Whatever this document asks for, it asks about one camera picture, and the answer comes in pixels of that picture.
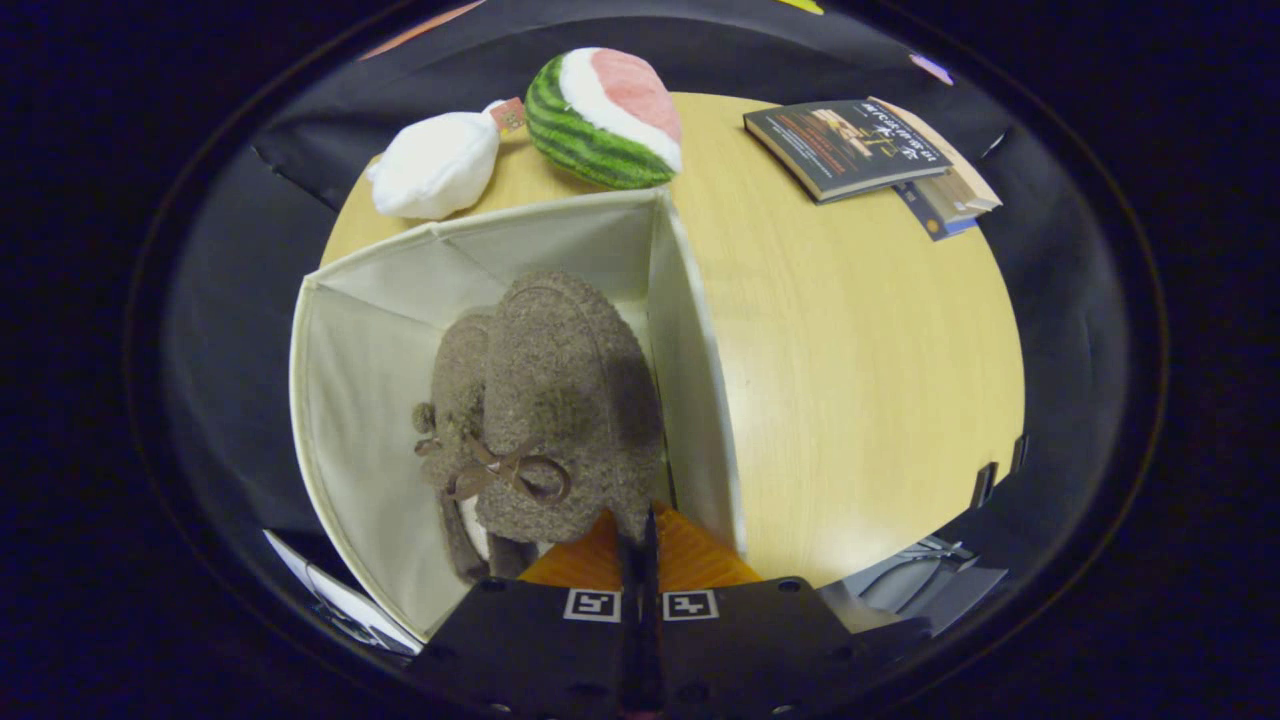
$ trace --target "stacked books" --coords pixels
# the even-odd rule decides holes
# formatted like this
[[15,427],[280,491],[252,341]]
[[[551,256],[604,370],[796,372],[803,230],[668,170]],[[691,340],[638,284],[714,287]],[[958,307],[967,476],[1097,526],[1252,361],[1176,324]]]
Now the stacked books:
[[928,123],[876,97],[756,110],[742,123],[819,204],[892,186],[936,240],[1001,204]]

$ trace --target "price tag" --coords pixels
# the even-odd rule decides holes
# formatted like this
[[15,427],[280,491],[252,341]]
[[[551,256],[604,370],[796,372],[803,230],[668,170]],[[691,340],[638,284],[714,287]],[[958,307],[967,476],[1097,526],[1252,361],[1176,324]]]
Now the price tag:
[[520,97],[507,100],[489,110],[489,114],[493,115],[493,122],[498,123],[498,131],[504,136],[525,127],[525,104],[520,101]]

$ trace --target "brown plush toy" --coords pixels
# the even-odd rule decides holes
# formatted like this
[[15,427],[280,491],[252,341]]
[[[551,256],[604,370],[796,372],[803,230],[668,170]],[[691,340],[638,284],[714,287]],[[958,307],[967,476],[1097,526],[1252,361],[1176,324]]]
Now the brown plush toy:
[[449,478],[472,464],[467,442],[483,429],[490,323],[489,316],[468,315],[445,331],[431,375],[434,404],[413,409],[413,427],[428,436],[415,447],[424,457],[422,477],[436,488],[449,560],[457,575],[467,582],[485,575],[515,578],[536,559],[531,543],[489,534],[489,562],[485,562],[467,536],[458,503],[445,492]]
[[568,542],[608,507],[641,542],[662,414],[639,342],[594,287],[558,272],[516,281],[490,324],[483,424],[479,462],[453,489],[479,495],[486,530]]

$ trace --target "white fabric bin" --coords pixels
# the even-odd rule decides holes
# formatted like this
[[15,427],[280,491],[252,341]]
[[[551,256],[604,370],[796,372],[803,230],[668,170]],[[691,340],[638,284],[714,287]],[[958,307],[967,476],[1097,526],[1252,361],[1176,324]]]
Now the white fabric bin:
[[[410,421],[444,331],[521,274],[573,273],[635,331],[662,398],[678,509],[745,556],[733,441],[710,314],[664,188],[603,192],[429,223],[302,282],[289,402],[325,532],[365,591],[424,642],[465,594]],[[668,478],[654,495],[667,498]]]

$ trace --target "wooden table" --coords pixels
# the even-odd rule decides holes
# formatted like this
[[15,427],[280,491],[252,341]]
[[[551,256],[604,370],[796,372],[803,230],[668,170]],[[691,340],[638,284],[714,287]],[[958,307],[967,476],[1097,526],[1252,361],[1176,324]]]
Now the wooden table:
[[[672,196],[719,342],[746,560],[822,585],[969,507],[987,462],[1007,474],[1024,400],[1009,293],[979,229],[932,242],[892,190],[814,205],[742,129],[768,102],[676,94],[676,106]],[[599,190],[517,131],[454,217]],[[321,263],[416,224],[378,214],[361,177]]]

